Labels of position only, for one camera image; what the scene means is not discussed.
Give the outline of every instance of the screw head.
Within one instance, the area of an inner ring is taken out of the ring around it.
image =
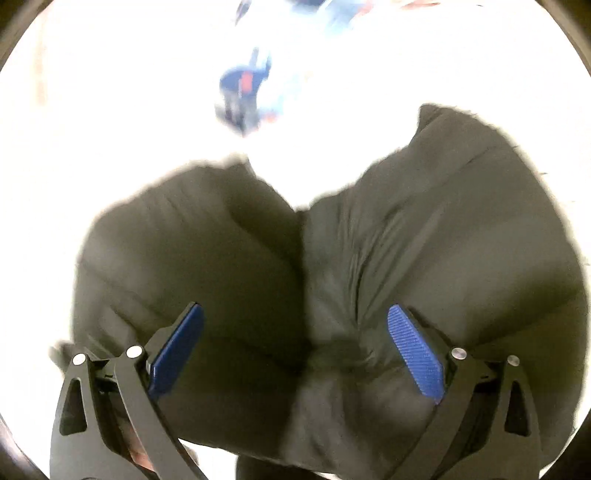
[[[82,365],[84,362],[86,362],[86,355],[83,353],[79,353],[79,354],[75,355],[74,358],[72,359],[72,363],[74,365]]]
[[[143,351],[144,351],[144,349],[141,348],[139,345],[134,345],[134,346],[130,346],[127,349],[126,354],[129,358],[138,358],[142,354]]]
[[[512,365],[513,367],[518,367],[519,366],[519,357],[516,355],[509,355],[507,357],[507,363],[509,365]]]
[[[464,360],[468,354],[463,348],[456,347],[452,350],[452,357],[456,360]]]

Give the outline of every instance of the dark fabric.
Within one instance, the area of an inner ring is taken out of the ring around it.
[[[236,462],[236,480],[322,480],[323,477],[293,466],[277,465],[240,455]]]
[[[244,166],[194,167],[117,206],[80,257],[74,340],[119,354],[191,300],[206,331],[160,402],[190,442],[387,476],[435,409],[389,338],[394,303],[475,356],[521,358],[544,464],[571,433],[581,270],[535,176],[469,115],[423,106],[409,146],[305,212]]]
[[[297,218],[242,165],[191,168],[115,207],[79,259],[74,341],[120,355],[198,301],[205,332],[164,415],[190,442],[277,457],[309,349]]]

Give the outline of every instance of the ridged blue pad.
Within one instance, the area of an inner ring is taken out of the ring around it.
[[[445,395],[443,365],[405,311],[388,311],[388,330],[421,393],[439,404]]]
[[[150,368],[148,395],[152,400],[170,392],[189,360],[193,347],[199,340],[205,316],[201,305],[194,305],[177,329],[170,336]]]

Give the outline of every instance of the red object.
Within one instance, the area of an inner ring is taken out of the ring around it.
[[[240,91],[241,93],[252,92],[252,72],[244,72],[240,78]]]

